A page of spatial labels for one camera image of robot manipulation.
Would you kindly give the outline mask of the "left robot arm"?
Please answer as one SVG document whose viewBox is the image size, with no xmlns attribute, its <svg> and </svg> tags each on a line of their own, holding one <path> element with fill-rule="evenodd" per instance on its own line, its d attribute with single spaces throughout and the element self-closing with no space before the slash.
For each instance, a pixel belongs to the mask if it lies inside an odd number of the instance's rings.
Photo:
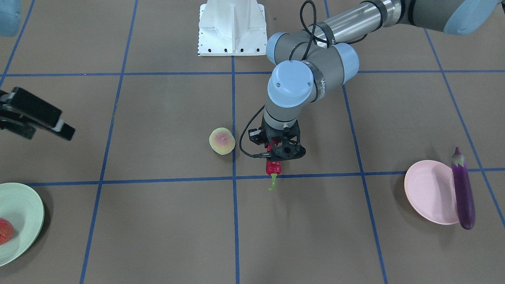
<svg viewBox="0 0 505 284">
<path fill-rule="evenodd" d="M 270 162 L 299 159 L 298 117 L 310 103 L 323 99 L 357 75 L 359 56 L 352 44 L 384 27 L 406 24 L 465 36 L 476 31 L 503 0 L 363 0 L 340 14 L 303 24 L 295 34 L 278 32 L 267 41 L 266 55 L 275 65 L 267 83 L 259 128 L 243 130 L 263 153 L 241 152 Z"/>
</svg>

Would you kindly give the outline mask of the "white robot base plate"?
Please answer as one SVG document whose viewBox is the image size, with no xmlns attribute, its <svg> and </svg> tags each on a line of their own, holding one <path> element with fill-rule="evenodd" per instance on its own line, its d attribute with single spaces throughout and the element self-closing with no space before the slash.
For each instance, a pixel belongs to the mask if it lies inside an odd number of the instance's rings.
<svg viewBox="0 0 505 284">
<path fill-rule="evenodd" d="M 256 0 L 208 0 L 199 8 L 198 56 L 263 56 L 267 24 Z"/>
</svg>

